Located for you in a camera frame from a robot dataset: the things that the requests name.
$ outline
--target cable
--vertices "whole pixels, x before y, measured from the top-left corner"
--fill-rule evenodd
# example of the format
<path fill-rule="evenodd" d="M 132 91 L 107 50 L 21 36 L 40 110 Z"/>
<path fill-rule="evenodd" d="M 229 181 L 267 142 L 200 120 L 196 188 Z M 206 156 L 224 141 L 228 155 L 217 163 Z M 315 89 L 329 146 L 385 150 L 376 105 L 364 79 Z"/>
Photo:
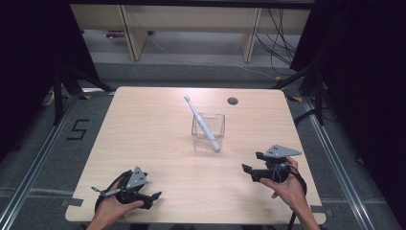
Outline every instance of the cable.
<path fill-rule="evenodd" d="M 283 24 L 282 24 L 282 21 L 283 21 L 283 9 L 280 9 L 280 16 L 281 16 L 281 25 L 280 25 L 281 39 L 282 39 L 282 41 L 283 41 L 286 54 L 287 54 L 287 56 L 289 57 L 290 61 L 292 61 L 293 56 L 292 56 L 292 54 L 290 53 L 290 51 L 289 51 L 289 49 L 288 49 L 288 44 L 289 44 L 289 43 L 284 39 Z"/>
<path fill-rule="evenodd" d="M 272 56 L 275 56 L 276 58 L 280 59 L 281 61 L 283 61 L 285 64 L 290 65 L 290 61 L 286 60 L 284 57 L 282 57 L 280 54 L 276 53 L 275 51 L 273 51 L 272 49 L 270 49 L 268 46 L 266 46 L 260 39 L 259 36 L 256 34 L 256 37 L 259 41 L 259 44 L 265 49 L 265 51 L 267 51 L 268 53 L 271 54 L 271 68 L 279 75 L 285 75 L 285 76 L 292 76 L 289 74 L 284 74 L 279 72 L 278 70 L 275 69 L 273 61 L 272 61 Z"/>
<path fill-rule="evenodd" d="M 268 37 L 268 39 L 270 39 L 273 43 L 276 43 L 277 46 L 284 48 L 284 49 L 288 49 L 290 52 L 296 52 L 296 49 L 294 48 L 286 48 L 285 46 L 282 46 L 281 44 L 278 44 L 274 39 L 272 39 L 269 34 L 266 34 L 266 36 Z"/>
<path fill-rule="evenodd" d="M 278 34 L 281 36 L 281 39 L 283 40 L 283 44 L 285 45 L 285 47 L 286 47 L 286 45 L 287 45 L 287 46 L 289 46 L 292 50 L 296 51 L 296 48 L 294 48 L 292 45 L 289 44 L 289 42 L 287 42 L 287 41 L 284 39 L 283 24 L 282 24 L 283 9 L 280 9 L 280 19 L 281 19 L 281 20 L 280 20 L 280 28 L 278 28 L 277 23 L 276 23 L 276 21 L 275 21 L 273 15 L 272 15 L 272 12 L 271 12 L 270 9 L 268 9 L 268 12 L 269 12 L 269 15 L 270 15 L 271 18 L 272 18 L 272 21 L 274 22 L 274 25 L 275 25 L 275 28 L 277 29 Z"/>
<path fill-rule="evenodd" d="M 330 108 L 330 106 L 326 106 L 326 107 L 323 107 L 322 109 L 329 109 L 329 108 Z M 307 116 L 309 116 L 309 115 L 312 115 L 312 114 L 315 114 L 315 113 L 316 113 L 316 109 L 313 108 L 313 109 L 308 110 L 306 113 L 302 114 L 301 116 L 295 118 L 295 119 L 293 120 L 293 122 L 295 123 L 295 127 L 296 127 L 296 126 L 299 124 L 299 122 L 300 122 L 301 120 L 303 120 L 305 117 L 307 117 Z"/>
<path fill-rule="evenodd" d="M 272 46 L 272 51 L 275 49 L 275 44 L 276 44 L 276 42 L 278 42 L 278 37 L 279 37 L 279 35 L 280 35 L 280 31 L 279 31 L 279 29 L 278 29 L 278 26 L 277 26 L 277 24 L 276 24 L 276 22 L 275 22 L 275 20 L 274 20 L 274 17 L 272 16 L 272 13 L 271 13 L 271 18 L 272 18 L 272 20 L 274 21 L 274 24 L 275 24 L 275 28 L 277 29 L 277 36 L 276 36 L 276 38 L 275 38 L 275 43 L 274 43 L 274 45 Z M 272 54 L 271 54 L 271 66 L 272 66 L 272 68 L 274 69 L 274 67 L 273 67 L 273 60 L 272 60 Z"/>

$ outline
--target wooden table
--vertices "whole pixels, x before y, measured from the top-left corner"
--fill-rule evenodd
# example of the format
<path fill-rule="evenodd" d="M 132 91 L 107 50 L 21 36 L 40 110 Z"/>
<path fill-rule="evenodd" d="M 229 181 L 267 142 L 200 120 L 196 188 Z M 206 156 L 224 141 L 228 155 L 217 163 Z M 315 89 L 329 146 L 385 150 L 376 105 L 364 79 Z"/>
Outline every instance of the wooden table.
<path fill-rule="evenodd" d="M 201 113 L 224 114 L 220 152 L 196 151 L 189 95 Z M 228 99 L 238 99 L 231 105 Z M 90 153 L 66 218 L 89 221 L 105 189 L 135 166 L 148 173 L 142 194 L 162 191 L 150 210 L 135 210 L 127 221 L 146 223 L 286 224 L 292 214 L 272 191 L 242 170 L 241 163 L 265 169 L 256 151 L 273 144 L 303 152 L 280 90 L 121 87 L 117 90 Z M 305 155 L 294 157 L 308 186 L 309 205 L 321 206 Z M 325 214 L 315 214 L 318 223 Z"/>

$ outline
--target wrist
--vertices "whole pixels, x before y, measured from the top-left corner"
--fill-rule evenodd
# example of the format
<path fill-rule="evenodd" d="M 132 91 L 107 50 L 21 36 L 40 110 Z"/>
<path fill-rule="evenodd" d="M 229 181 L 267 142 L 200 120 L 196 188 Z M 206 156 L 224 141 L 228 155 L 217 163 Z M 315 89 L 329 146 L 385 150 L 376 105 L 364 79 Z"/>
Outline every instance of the wrist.
<path fill-rule="evenodd" d="M 99 218 L 93 218 L 86 230 L 101 230 L 106 227 L 107 225 L 104 221 Z"/>
<path fill-rule="evenodd" d="M 295 212 L 304 230 L 320 229 L 307 202 L 297 205 L 292 211 Z"/>
<path fill-rule="evenodd" d="M 294 206 L 290 207 L 290 209 L 296 214 L 311 212 L 306 200 L 303 202 L 296 202 Z"/>

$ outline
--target black cable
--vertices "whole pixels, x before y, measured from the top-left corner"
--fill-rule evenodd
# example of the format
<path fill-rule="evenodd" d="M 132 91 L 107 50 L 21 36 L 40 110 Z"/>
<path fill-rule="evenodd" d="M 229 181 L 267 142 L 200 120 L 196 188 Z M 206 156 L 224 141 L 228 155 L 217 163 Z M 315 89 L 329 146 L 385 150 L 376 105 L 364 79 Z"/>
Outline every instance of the black cable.
<path fill-rule="evenodd" d="M 330 109 L 330 108 L 331 108 L 330 106 L 326 106 L 326 107 L 323 107 L 322 109 Z M 299 116 L 299 117 L 293 119 L 293 122 L 294 122 L 294 124 L 295 124 L 295 127 L 296 127 L 296 126 L 299 124 L 299 122 L 300 122 L 301 120 L 303 120 L 305 117 L 307 117 L 307 116 L 309 116 L 309 115 L 312 115 L 312 114 L 315 114 L 315 113 L 316 113 L 316 109 L 313 108 L 313 109 L 308 110 L 306 113 L 302 114 L 301 116 Z"/>
<path fill-rule="evenodd" d="M 293 212 L 292 217 L 290 217 L 289 224 L 287 225 L 287 230 L 292 230 L 293 224 L 295 223 L 296 214 Z"/>
<path fill-rule="evenodd" d="M 266 36 L 268 37 L 268 39 L 270 39 L 272 41 L 272 43 L 276 43 L 276 41 L 274 41 L 274 39 L 272 39 L 272 37 L 270 37 L 269 34 L 266 34 Z M 278 43 L 277 43 L 277 46 L 284 48 L 284 49 L 288 49 L 290 52 L 296 52 L 296 49 L 286 48 L 285 46 L 282 46 L 281 44 L 278 44 Z"/>
<path fill-rule="evenodd" d="M 299 173 L 298 169 L 296 169 L 296 168 L 293 167 L 293 166 L 289 166 L 289 168 L 290 168 L 290 172 L 289 172 L 289 173 L 293 174 L 293 175 L 296 177 L 296 179 L 299 180 L 299 182 L 302 184 L 302 188 L 304 189 L 304 195 L 307 195 L 307 184 L 305 183 L 304 178 L 301 176 L 301 174 Z"/>
<path fill-rule="evenodd" d="M 265 43 L 259 38 L 259 36 L 256 34 L 256 37 L 259 41 L 259 44 L 265 49 L 265 51 L 267 51 L 268 53 L 270 53 L 271 55 L 276 56 L 278 59 L 280 59 L 281 61 L 283 61 L 286 64 L 290 65 L 290 61 L 285 59 L 283 56 L 281 56 L 280 54 L 276 53 L 275 51 L 273 51 L 271 48 L 269 48 L 267 45 L 265 45 Z"/>
<path fill-rule="evenodd" d="M 283 41 L 283 44 L 284 44 L 284 47 L 283 47 L 283 48 L 284 48 L 284 49 L 286 50 L 286 52 L 287 52 L 287 51 L 289 51 L 289 48 L 288 48 L 287 46 L 290 46 L 290 48 L 292 48 L 294 51 L 296 51 L 296 49 L 295 49 L 292 45 L 290 45 L 289 42 L 286 41 L 286 39 L 284 39 L 283 24 L 282 24 L 282 20 L 283 20 L 283 9 L 280 9 L 280 19 L 281 19 L 281 20 L 280 20 L 280 26 L 279 26 L 279 27 L 278 27 L 278 25 L 277 25 L 277 23 L 276 23 L 276 21 L 275 21 L 274 16 L 272 15 L 272 12 L 271 12 L 270 9 L 268 9 L 268 12 L 269 12 L 269 15 L 271 16 L 272 21 L 274 22 L 275 28 L 277 29 L 277 38 L 278 38 L 278 36 L 280 36 L 280 37 L 281 37 L 281 40 Z"/>

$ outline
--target gray floor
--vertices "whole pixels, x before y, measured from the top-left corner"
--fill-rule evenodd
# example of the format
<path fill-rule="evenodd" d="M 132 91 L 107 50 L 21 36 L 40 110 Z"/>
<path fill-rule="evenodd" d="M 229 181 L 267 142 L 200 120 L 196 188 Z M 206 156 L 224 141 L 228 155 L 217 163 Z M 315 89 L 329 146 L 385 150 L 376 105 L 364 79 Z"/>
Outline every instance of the gray floor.
<path fill-rule="evenodd" d="M 199 33 L 154 33 L 147 41 L 141 59 L 130 59 L 125 39 L 104 37 L 103 31 L 85 31 L 83 34 L 100 77 L 112 86 L 120 85 L 170 85 L 208 86 L 210 78 L 221 79 L 223 75 L 235 76 L 236 83 L 216 82 L 214 86 L 266 88 L 275 83 L 279 75 L 270 66 L 283 74 L 292 74 L 288 66 L 272 58 L 256 43 L 250 63 L 242 61 L 242 53 L 237 34 Z M 299 37 L 289 36 L 289 42 L 296 46 Z M 278 53 L 286 56 L 282 48 Z M 190 66 L 188 76 L 178 73 Z M 85 87 L 94 87 L 86 82 Z M 297 96 L 299 82 L 284 89 L 286 96 Z M 103 115 L 108 109 L 112 96 L 92 96 L 90 100 L 78 100 L 68 114 L 58 140 L 52 146 L 39 176 L 25 200 L 11 229 L 76 229 L 79 224 L 64 218 L 66 207 L 63 201 L 69 199 L 76 188 L 81 170 L 102 125 Z M 288 102 L 292 118 L 305 113 L 300 102 Z M 324 112 L 325 129 L 329 139 L 340 155 L 343 167 L 350 177 L 354 190 L 361 197 L 375 229 L 400 229 L 385 199 L 373 183 L 366 169 L 354 161 L 356 151 L 339 120 L 331 110 Z M 35 160 L 42 144 L 52 128 L 54 110 L 46 106 L 37 114 L 35 123 L 21 141 L 21 148 L 8 154 L 0 163 L 0 210 L 3 211 L 11 196 L 20 185 L 31 163 Z M 77 119 L 86 119 L 82 128 L 86 136 L 79 142 L 67 140 L 77 135 L 72 126 Z M 322 146 L 310 119 L 302 120 L 297 126 L 307 160 L 325 209 L 328 211 L 327 229 L 363 229 L 357 221 L 350 203 L 343 192 L 337 176 Z M 128 229 L 127 223 L 117 223 L 110 229 Z M 151 226 L 154 230 L 168 229 L 167 225 Z"/>

